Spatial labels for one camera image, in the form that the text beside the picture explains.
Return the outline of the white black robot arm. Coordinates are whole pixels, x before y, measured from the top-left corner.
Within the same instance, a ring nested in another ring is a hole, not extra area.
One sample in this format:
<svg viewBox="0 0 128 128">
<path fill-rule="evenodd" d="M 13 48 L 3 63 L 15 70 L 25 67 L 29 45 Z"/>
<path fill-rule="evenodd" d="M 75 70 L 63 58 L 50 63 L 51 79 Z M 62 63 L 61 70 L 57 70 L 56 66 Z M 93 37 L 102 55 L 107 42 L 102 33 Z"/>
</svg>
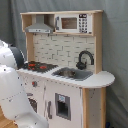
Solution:
<svg viewBox="0 0 128 128">
<path fill-rule="evenodd" d="M 17 73 L 23 65 L 22 51 L 0 40 L 0 107 L 4 116 L 18 128 L 49 128 L 46 118 L 30 105 Z"/>
</svg>

